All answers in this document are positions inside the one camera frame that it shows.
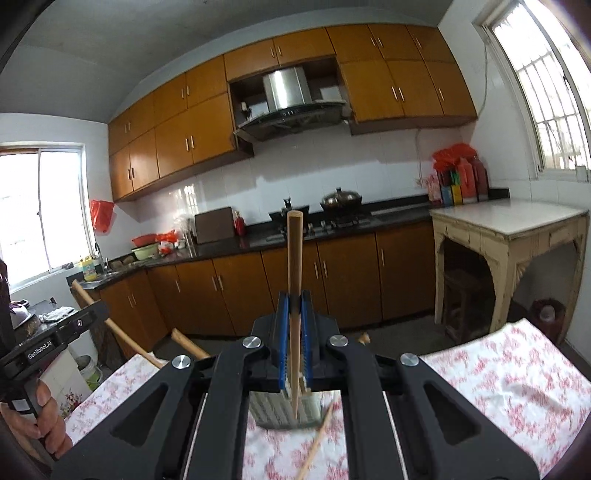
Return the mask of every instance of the cabinet door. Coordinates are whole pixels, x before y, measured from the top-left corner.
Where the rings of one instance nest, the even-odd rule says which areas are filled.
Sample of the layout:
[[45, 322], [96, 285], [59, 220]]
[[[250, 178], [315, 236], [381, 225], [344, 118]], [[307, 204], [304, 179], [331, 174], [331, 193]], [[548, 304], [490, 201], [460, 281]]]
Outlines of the cabinet door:
[[130, 142], [154, 128], [154, 97], [152, 93], [129, 107], [127, 127]]
[[431, 222], [376, 233], [385, 320], [435, 305], [435, 243]]
[[327, 27], [326, 30], [339, 63], [382, 59], [382, 54], [367, 25], [341, 25]]
[[407, 25], [407, 28], [417, 44], [423, 60], [456, 62], [438, 28], [419, 27], [418, 25]]
[[476, 110], [460, 67], [455, 63], [428, 61], [427, 68], [439, 93], [443, 113], [450, 116], [471, 116]]
[[318, 243], [329, 314], [340, 327], [361, 327], [382, 319], [375, 236]]
[[123, 112], [109, 124], [109, 155], [127, 145], [127, 112]]
[[398, 88], [406, 116], [443, 116], [439, 94], [422, 60], [390, 60], [388, 68]]
[[177, 265], [181, 292], [193, 316], [178, 319], [177, 328], [185, 333], [234, 336], [234, 328], [223, 301], [222, 289], [211, 260]]
[[181, 330], [186, 325], [187, 318], [195, 312], [190, 311], [189, 305], [181, 295], [177, 269], [174, 265], [151, 268], [148, 270], [148, 279], [168, 329]]
[[[100, 299], [109, 306], [109, 316], [121, 329], [135, 340], [142, 348], [147, 346], [147, 338], [133, 311], [131, 294], [125, 280], [118, 281], [100, 291]], [[117, 343], [127, 358], [135, 355], [135, 351], [119, 336], [115, 335]]]
[[[277, 309], [279, 292], [287, 292], [287, 248], [266, 250], [262, 252], [262, 262], [265, 265], [269, 290], [273, 306]], [[306, 242], [302, 251], [301, 288], [310, 290], [314, 311], [328, 314], [326, 295], [316, 243]]]
[[273, 39], [280, 65], [334, 55], [335, 50], [325, 28], [289, 33]]
[[111, 191], [113, 200], [134, 191], [131, 181], [131, 167], [129, 166], [129, 146], [124, 146], [109, 159], [109, 172], [111, 174]]
[[404, 116], [384, 60], [345, 63], [340, 66], [340, 71], [358, 122]]
[[144, 133], [129, 144], [129, 163], [134, 190], [158, 180], [156, 136], [154, 129]]
[[273, 313], [261, 254], [215, 258], [213, 266], [234, 331], [239, 336], [250, 334], [257, 318]]
[[422, 60], [405, 25], [371, 24], [369, 26], [386, 60]]
[[187, 109], [187, 79], [181, 74], [154, 91], [154, 119], [159, 125]]
[[187, 72], [187, 106], [215, 97], [228, 90], [223, 56], [215, 57]]
[[193, 163], [231, 152], [235, 147], [232, 111], [228, 94], [200, 103], [189, 110]]
[[263, 40], [225, 53], [228, 82], [279, 66], [273, 40]]
[[155, 129], [160, 178], [193, 164], [188, 115], [188, 112], [183, 112]]
[[125, 281], [134, 305], [134, 315], [145, 332], [146, 345], [142, 345], [142, 347], [149, 352], [154, 349], [157, 342], [168, 334], [168, 328], [156, 303], [148, 281], [148, 274], [145, 271], [140, 271]]

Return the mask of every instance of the cutting board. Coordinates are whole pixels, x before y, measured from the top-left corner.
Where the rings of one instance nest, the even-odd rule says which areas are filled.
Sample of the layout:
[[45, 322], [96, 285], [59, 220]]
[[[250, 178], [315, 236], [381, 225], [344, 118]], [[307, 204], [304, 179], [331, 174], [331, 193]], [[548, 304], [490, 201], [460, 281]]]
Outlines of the cutting board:
[[197, 243], [217, 242], [234, 236], [234, 216], [232, 207], [198, 213], [195, 215]]

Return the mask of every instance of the plastic bag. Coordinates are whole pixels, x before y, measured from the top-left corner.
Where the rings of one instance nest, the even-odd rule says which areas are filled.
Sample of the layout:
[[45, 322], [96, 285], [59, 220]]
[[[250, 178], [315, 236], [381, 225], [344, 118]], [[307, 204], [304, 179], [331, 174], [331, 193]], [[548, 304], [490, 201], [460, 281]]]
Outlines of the plastic bag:
[[111, 219], [113, 218], [113, 202], [105, 200], [91, 200], [90, 201], [90, 220], [92, 221], [92, 228], [97, 232], [107, 233], [111, 227]]

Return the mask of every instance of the white ceiling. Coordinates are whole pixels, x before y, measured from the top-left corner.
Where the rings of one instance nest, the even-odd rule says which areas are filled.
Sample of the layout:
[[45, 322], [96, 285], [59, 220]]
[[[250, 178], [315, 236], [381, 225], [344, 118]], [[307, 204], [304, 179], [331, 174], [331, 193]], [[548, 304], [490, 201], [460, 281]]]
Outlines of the white ceiling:
[[56, 0], [0, 74], [0, 112], [108, 121], [154, 70], [215, 38], [318, 9], [373, 7], [437, 25], [452, 0]]

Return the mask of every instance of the black countertop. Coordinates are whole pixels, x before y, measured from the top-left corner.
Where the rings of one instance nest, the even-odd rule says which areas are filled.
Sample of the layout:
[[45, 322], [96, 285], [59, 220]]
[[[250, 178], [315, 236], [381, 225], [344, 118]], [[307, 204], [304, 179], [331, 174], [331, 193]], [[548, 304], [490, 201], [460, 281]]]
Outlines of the black countertop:
[[[333, 238], [341, 238], [352, 235], [361, 235], [363, 233], [373, 233], [381, 229], [388, 229], [409, 223], [422, 222], [430, 220], [430, 205], [398, 207], [373, 212], [366, 220], [359, 224], [347, 227], [333, 229], [328, 227], [322, 229], [316, 227], [311, 234], [304, 237], [304, 242], [324, 241]], [[230, 255], [239, 255], [249, 252], [260, 252], [273, 248], [287, 246], [285, 238], [277, 232], [276, 227], [270, 222], [268, 228], [258, 229], [258, 231], [249, 233], [244, 237], [234, 237], [209, 244], [196, 245], [194, 249], [176, 250], [162, 258], [136, 262], [127, 269], [112, 274], [108, 278], [100, 281], [80, 282], [86, 290], [100, 290], [107, 285], [115, 283], [138, 270], [161, 267], [163, 265], [173, 265], [182, 262], [193, 262], [198, 260], [207, 260], [209, 258], [228, 257]]]

